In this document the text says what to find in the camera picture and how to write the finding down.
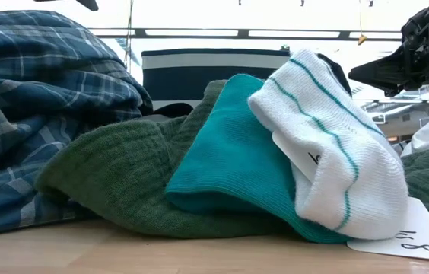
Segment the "white sock with teal stripes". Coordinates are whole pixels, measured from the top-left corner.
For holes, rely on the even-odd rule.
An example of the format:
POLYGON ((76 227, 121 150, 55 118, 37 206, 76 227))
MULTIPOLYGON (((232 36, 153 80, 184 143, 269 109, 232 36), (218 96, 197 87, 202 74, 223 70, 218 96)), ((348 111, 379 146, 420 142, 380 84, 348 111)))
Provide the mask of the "white sock with teal stripes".
POLYGON ((312 183, 291 162, 298 217, 365 240, 399 232, 408 207, 402 162, 317 54, 294 52, 248 103, 271 133, 319 152, 312 183))

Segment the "blue plaid shirt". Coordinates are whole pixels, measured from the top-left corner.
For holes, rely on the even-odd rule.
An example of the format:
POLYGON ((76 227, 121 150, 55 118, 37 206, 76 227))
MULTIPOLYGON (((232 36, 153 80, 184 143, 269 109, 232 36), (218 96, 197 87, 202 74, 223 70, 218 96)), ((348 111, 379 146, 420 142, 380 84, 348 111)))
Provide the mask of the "blue plaid shirt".
POLYGON ((79 135, 153 110, 148 92, 102 40, 54 11, 0 11, 0 232, 88 218, 35 189, 79 135))

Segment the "green knit garment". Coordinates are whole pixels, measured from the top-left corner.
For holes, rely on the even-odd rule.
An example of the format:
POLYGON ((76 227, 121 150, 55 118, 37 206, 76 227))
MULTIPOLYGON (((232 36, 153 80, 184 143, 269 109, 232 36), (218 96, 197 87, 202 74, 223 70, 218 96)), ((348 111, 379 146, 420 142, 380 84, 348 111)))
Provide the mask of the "green knit garment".
POLYGON ((170 203, 165 188, 225 86, 212 81, 187 116, 137 119, 88 132, 40 171, 35 187, 59 203, 78 202, 141 234, 184 239, 281 233, 289 225, 264 212, 197 215, 170 203))

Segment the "yellow hanging connector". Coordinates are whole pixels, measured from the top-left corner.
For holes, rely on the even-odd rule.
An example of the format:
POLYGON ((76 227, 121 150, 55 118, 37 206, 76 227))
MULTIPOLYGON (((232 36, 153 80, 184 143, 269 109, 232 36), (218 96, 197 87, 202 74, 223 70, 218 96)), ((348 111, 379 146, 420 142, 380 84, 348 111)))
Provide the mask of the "yellow hanging connector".
POLYGON ((358 0, 358 7, 359 7, 358 22, 359 22, 360 36, 358 37, 357 44, 360 46, 367 40, 367 37, 364 35, 364 32, 363 32, 362 0, 358 0))

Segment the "white paper tag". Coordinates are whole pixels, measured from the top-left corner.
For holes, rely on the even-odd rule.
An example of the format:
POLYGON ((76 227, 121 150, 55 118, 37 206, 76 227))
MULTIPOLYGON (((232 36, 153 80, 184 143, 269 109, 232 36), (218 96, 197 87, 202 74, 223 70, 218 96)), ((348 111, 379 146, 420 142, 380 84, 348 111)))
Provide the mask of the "white paper tag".
POLYGON ((273 132, 272 140, 312 183, 319 164, 319 152, 312 148, 305 148, 297 143, 293 143, 291 140, 286 139, 280 132, 273 132))
POLYGON ((409 197, 403 229, 394 238, 352 240, 347 246, 359 252, 429 260, 429 211, 419 199, 409 197))

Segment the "navy white striped fabric basket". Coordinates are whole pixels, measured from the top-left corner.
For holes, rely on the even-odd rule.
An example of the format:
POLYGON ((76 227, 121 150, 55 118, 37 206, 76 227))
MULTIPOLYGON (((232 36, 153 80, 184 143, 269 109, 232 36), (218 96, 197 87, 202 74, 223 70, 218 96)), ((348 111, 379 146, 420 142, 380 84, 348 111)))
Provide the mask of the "navy white striped fabric basket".
POLYGON ((266 79, 289 58, 288 51, 270 49, 162 49, 144 51, 143 88, 152 102, 201 100, 209 82, 236 74, 266 79))

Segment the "overhead black frame beam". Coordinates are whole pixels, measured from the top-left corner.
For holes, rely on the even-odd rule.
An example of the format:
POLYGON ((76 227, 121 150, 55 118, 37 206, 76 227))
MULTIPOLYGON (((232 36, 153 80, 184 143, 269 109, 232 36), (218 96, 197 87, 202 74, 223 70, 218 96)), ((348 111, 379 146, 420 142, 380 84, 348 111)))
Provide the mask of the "overhead black frame beam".
POLYGON ((101 38, 136 39, 240 39, 240 40, 341 40, 356 41, 356 30, 264 30, 264 29, 176 29, 90 28, 101 38))

